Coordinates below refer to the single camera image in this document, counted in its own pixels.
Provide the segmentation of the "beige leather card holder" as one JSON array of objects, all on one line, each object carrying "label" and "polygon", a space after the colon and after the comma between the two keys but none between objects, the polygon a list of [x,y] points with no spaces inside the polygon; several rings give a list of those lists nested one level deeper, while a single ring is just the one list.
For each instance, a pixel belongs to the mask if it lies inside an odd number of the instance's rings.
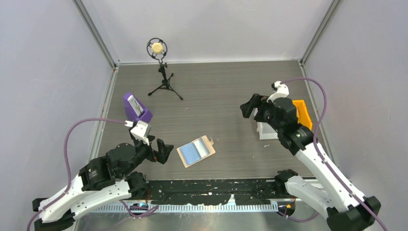
[{"label": "beige leather card holder", "polygon": [[213,139],[206,135],[177,148],[177,152],[185,168],[216,153]]}]

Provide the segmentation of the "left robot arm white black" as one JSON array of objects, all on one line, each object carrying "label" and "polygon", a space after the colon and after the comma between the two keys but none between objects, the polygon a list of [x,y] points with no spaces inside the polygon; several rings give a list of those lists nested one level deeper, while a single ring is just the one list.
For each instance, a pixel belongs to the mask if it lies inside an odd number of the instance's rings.
[{"label": "left robot arm white black", "polygon": [[174,146],[157,139],[158,149],[142,141],[120,143],[104,156],[90,160],[70,185],[50,198],[33,200],[36,231],[63,231],[88,212],[114,201],[147,199],[149,185],[135,171],[144,160],[165,164]]}]

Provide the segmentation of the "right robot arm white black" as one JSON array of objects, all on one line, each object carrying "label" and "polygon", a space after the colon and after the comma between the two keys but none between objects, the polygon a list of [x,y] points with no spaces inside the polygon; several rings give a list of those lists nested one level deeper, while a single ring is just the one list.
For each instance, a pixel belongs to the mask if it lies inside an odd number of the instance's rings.
[{"label": "right robot arm white black", "polygon": [[254,119],[270,125],[281,145],[300,160],[319,181],[322,189],[288,172],[276,176],[275,193],[301,199],[326,219],[332,231],[363,231],[371,226],[381,208],[375,197],[358,190],[326,156],[314,133],[298,121],[297,108],[289,98],[269,100],[254,94],[240,105],[244,118],[253,110]]}]

